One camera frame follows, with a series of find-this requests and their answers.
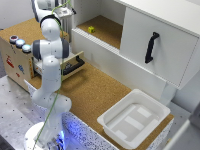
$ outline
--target yellow object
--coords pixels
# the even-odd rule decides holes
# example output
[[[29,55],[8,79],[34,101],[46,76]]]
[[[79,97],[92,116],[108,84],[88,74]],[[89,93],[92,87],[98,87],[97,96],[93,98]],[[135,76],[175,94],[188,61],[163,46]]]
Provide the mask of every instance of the yellow object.
[[[94,33],[94,32],[95,32],[94,27],[93,27],[93,26],[90,26],[90,27],[88,28],[88,32],[90,32],[90,33]]]

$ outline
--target white tray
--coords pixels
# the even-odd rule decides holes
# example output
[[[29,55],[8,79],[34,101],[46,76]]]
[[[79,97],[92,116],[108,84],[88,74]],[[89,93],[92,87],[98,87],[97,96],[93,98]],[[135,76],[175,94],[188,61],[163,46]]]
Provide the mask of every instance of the white tray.
[[[98,118],[105,133],[126,149],[136,149],[169,115],[170,109],[133,90]]]

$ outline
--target white wall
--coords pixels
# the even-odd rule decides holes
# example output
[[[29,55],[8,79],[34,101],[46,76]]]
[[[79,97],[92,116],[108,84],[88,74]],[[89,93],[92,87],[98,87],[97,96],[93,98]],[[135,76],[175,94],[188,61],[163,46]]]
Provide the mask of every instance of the white wall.
[[[0,29],[33,18],[30,0],[0,0]]]
[[[176,93],[174,103],[192,112],[200,102],[200,71],[180,91]]]

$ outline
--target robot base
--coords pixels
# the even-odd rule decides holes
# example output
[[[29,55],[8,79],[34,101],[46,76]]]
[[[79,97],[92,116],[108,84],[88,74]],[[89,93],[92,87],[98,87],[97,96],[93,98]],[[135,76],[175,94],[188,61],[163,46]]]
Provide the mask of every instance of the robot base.
[[[33,150],[33,147],[35,145],[35,140],[34,138],[37,136],[38,132],[44,125],[44,122],[40,122],[38,124],[35,124],[32,126],[25,134],[24,138],[24,150]],[[65,142],[65,149],[67,148],[67,145],[69,144],[68,142]],[[34,150],[49,150],[48,147],[41,148],[39,146],[39,142],[36,144]]]

